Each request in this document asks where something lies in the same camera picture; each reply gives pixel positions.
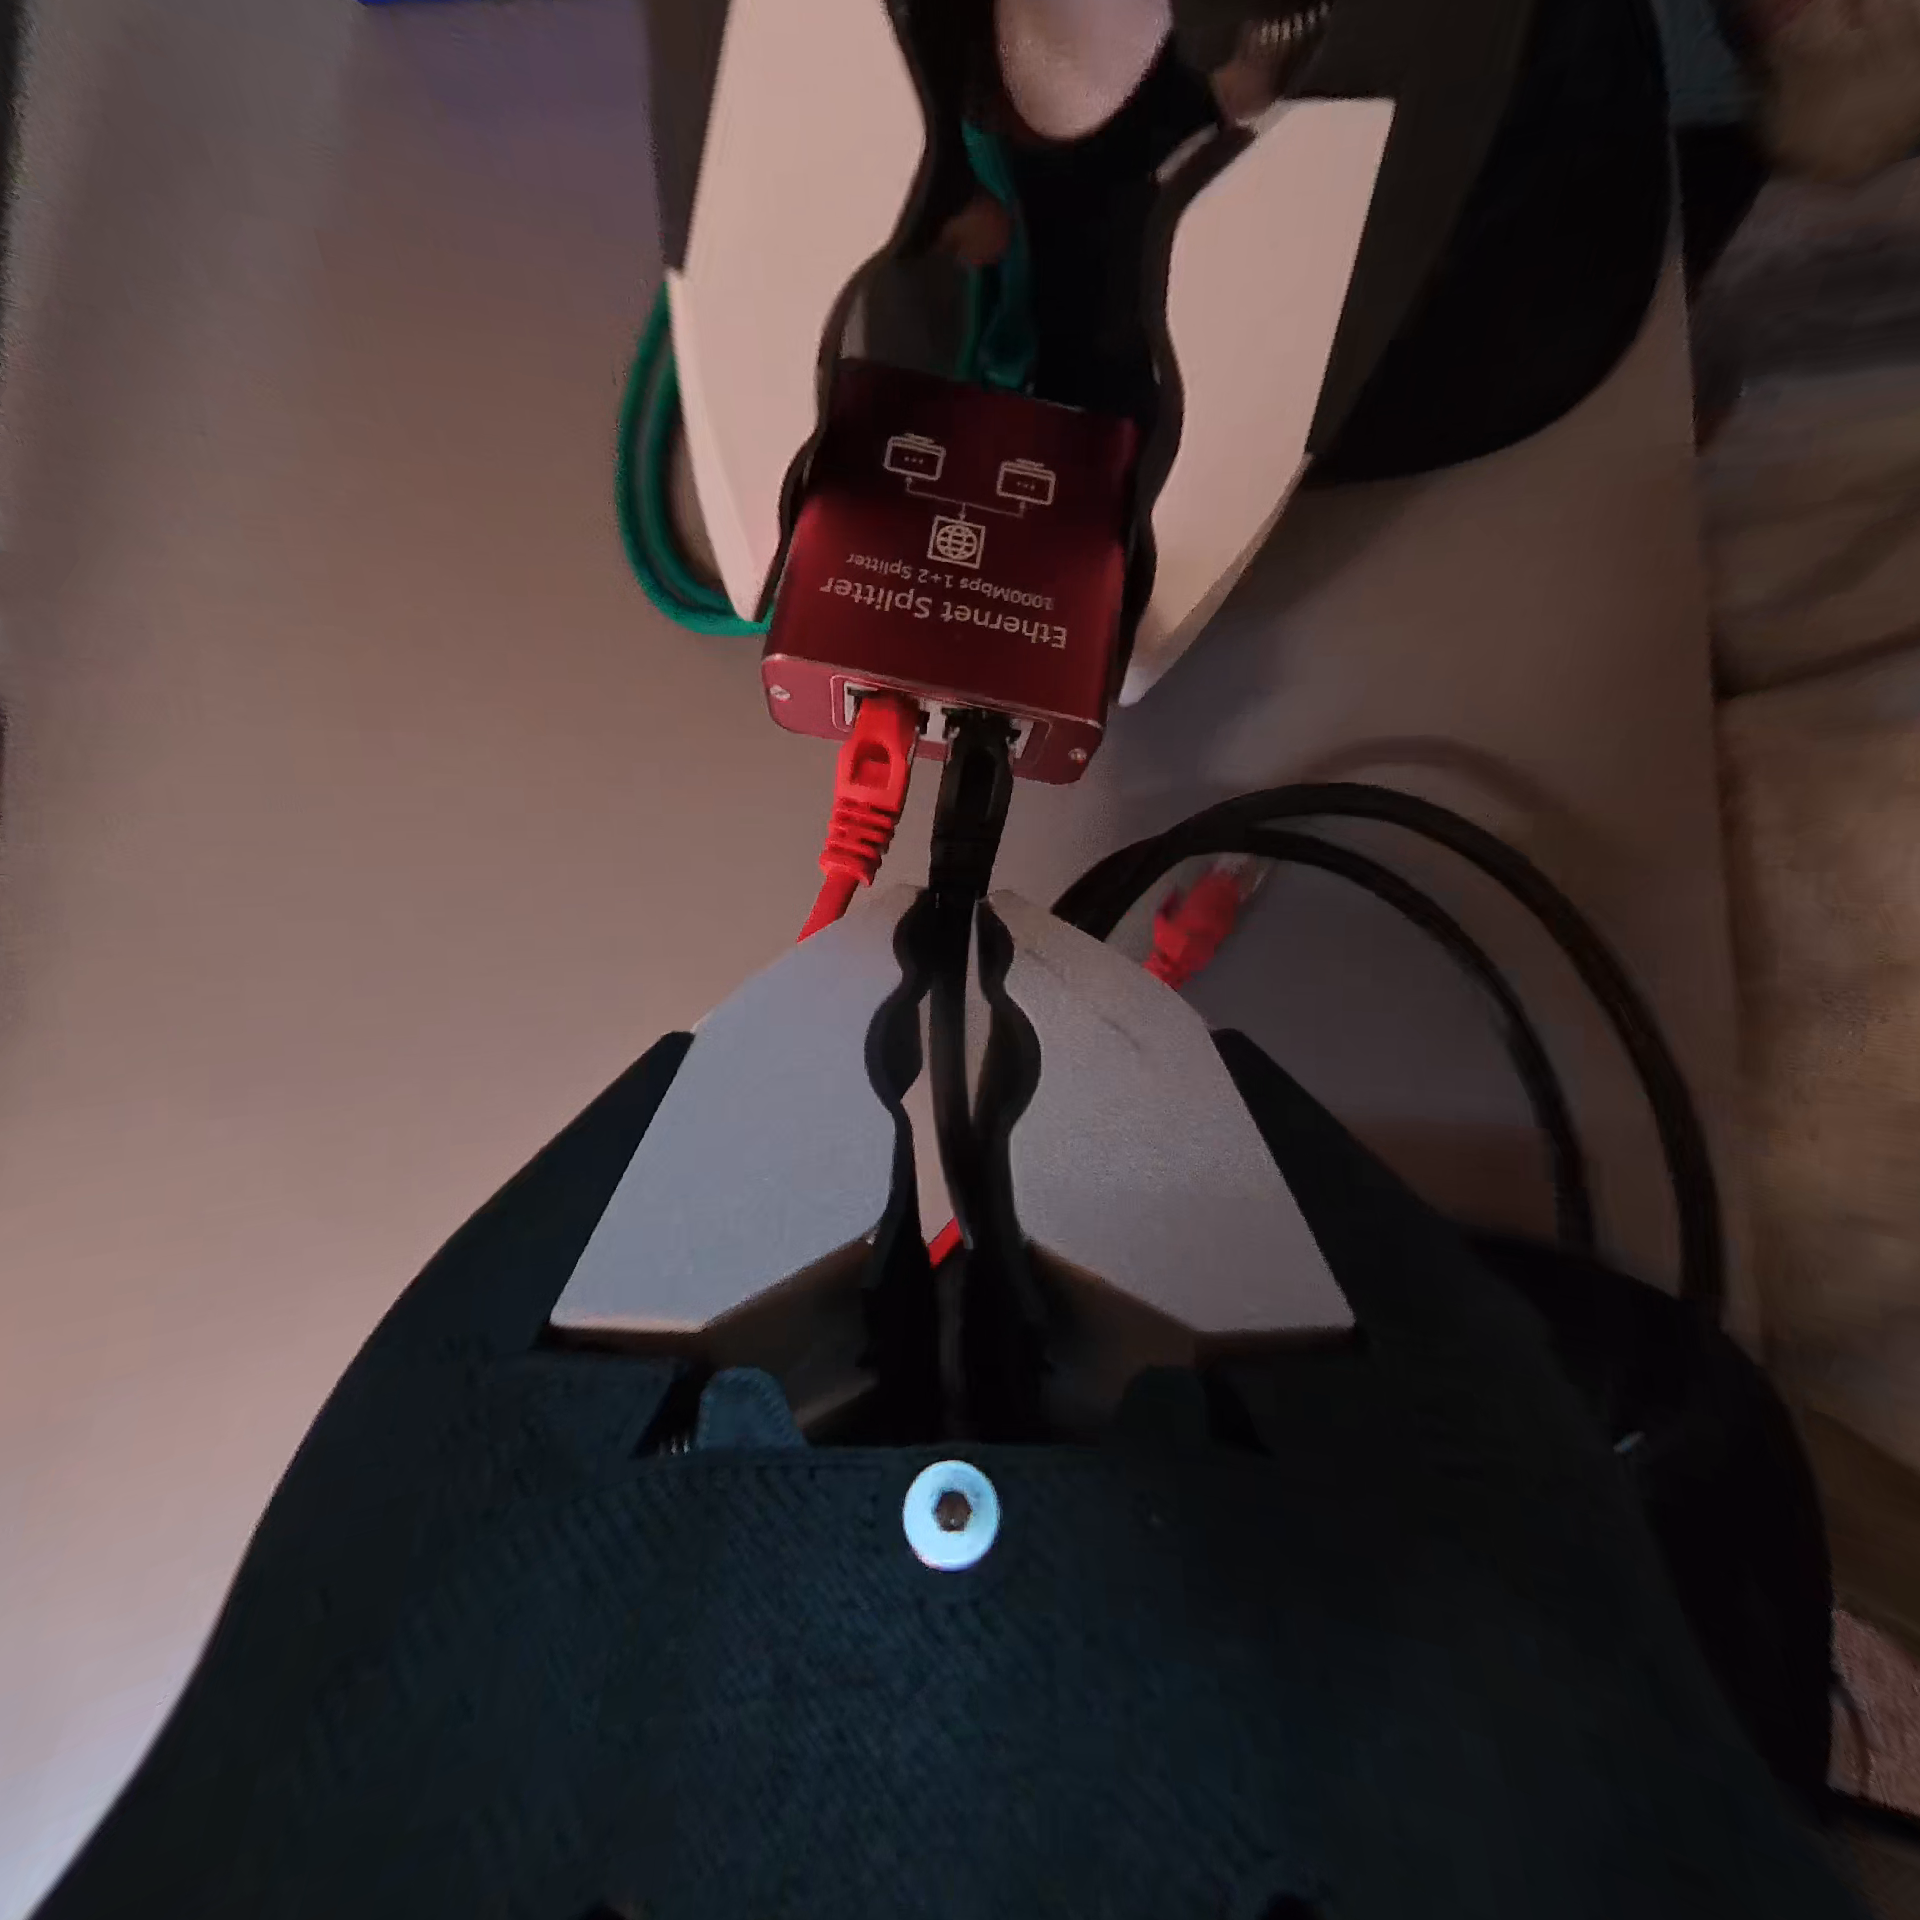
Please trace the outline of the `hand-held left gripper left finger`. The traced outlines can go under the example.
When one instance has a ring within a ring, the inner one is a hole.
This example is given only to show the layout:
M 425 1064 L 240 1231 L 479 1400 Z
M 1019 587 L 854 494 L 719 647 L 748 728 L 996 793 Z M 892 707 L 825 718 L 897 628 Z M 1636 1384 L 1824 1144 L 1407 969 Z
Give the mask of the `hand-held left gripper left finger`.
M 868 1036 L 901 987 L 884 884 L 692 1028 L 550 1313 L 581 1338 L 692 1338 L 867 1240 L 895 1184 Z

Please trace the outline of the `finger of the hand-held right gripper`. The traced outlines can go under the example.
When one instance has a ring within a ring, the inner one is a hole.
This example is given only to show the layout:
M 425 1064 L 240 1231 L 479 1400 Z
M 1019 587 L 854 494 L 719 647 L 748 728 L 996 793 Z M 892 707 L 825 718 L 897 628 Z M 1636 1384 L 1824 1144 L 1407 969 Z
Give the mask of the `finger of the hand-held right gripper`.
M 928 120 L 895 10 L 665 6 L 662 252 L 717 583 L 761 620 L 857 286 L 904 235 Z
M 1142 292 L 1153 568 L 1120 707 L 1188 654 L 1305 479 L 1393 118 L 1388 99 L 1288 99 L 1165 169 Z

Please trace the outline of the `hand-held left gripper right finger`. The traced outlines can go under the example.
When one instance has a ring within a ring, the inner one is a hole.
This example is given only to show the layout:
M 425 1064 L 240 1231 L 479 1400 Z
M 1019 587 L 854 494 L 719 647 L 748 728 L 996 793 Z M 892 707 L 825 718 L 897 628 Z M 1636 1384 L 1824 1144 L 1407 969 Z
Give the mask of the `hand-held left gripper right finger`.
M 1040 1046 L 1009 1134 L 1038 1249 L 1201 1338 L 1320 1338 L 1353 1308 L 1206 1023 L 1173 987 L 1009 891 L 1005 990 Z

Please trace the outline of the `red ethernet splitter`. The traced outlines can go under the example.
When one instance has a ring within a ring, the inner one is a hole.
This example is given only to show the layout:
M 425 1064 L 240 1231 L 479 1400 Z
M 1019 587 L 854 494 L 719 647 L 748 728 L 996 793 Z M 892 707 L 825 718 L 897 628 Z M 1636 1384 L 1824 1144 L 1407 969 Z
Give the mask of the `red ethernet splitter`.
M 1136 430 L 846 361 L 785 540 L 759 674 L 782 731 L 838 740 L 873 692 L 1014 728 L 1012 770 L 1076 784 L 1120 681 Z

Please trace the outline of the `grey desk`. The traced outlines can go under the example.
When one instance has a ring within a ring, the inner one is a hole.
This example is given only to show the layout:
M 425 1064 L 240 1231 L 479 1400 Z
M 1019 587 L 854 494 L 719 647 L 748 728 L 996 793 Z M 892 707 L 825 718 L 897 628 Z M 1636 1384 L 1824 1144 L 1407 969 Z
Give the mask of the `grey desk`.
M 659 278 L 636 6 L 31 6 L 4 371 L 4 1916 L 152 1739 L 327 1392 L 470 1212 L 792 944 L 832 751 L 611 516 Z M 1311 491 L 1040 904 L 1292 780 L 1527 851 L 1657 1009 L 1737 1281 L 1687 307 L 1485 464 Z M 1206 1014 L 1444 1212 L 1550 1220 L 1476 998 L 1280 875 Z

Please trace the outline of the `person's pale sweater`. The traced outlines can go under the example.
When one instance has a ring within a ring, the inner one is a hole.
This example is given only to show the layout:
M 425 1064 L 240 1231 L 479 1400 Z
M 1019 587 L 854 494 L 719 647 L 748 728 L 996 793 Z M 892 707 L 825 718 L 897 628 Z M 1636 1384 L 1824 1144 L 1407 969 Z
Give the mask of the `person's pale sweater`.
M 1831 1785 L 1915 1916 L 1915 6 L 1672 27 L 1760 1343 L 1827 1499 Z

